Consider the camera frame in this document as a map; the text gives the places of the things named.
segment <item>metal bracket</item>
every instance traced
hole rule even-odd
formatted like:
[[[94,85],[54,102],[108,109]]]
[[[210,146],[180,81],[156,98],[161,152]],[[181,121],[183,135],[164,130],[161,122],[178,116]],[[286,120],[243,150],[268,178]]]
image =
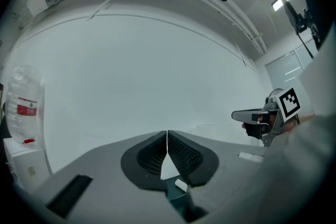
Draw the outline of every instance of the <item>metal bracket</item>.
[[[96,8],[87,18],[87,21],[91,20],[94,15],[102,8],[104,7],[104,5],[106,5],[107,3],[109,3],[111,0],[105,0],[101,5],[99,5],[98,8]]]
[[[285,123],[282,119],[281,111],[278,110],[278,114],[275,119],[275,123],[273,125],[272,130],[268,134],[264,134],[261,138],[264,146],[269,147],[271,145],[273,139],[281,133],[282,129],[284,128],[283,127],[284,125]]]
[[[254,37],[254,39],[252,39],[252,42],[254,42],[255,40],[261,38],[264,34],[260,33],[258,36]]]

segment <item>plastic water bottle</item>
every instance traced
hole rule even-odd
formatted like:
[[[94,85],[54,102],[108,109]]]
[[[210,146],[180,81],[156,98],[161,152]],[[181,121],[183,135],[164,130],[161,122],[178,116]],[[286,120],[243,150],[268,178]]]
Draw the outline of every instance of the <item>plastic water bottle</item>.
[[[44,94],[41,90],[41,76],[36,70],[31,66],[14,69],[8,83],[6,121],[10,135],[17,143],[36,141],[40,144],[43,141],[38,118],[41,94]]]

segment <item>red label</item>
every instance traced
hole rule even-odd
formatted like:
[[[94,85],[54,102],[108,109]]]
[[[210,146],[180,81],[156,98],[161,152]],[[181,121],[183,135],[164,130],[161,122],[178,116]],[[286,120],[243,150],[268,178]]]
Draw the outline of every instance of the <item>red label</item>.
[[[36,116],[36,108],[28,108],[24,105],[17,105],[17,111],[16,113],[22,116]]]
[[[24,140],[22,144],[29,144],[31,142],[35,142],[34,139],[27,139],[27,140]]]

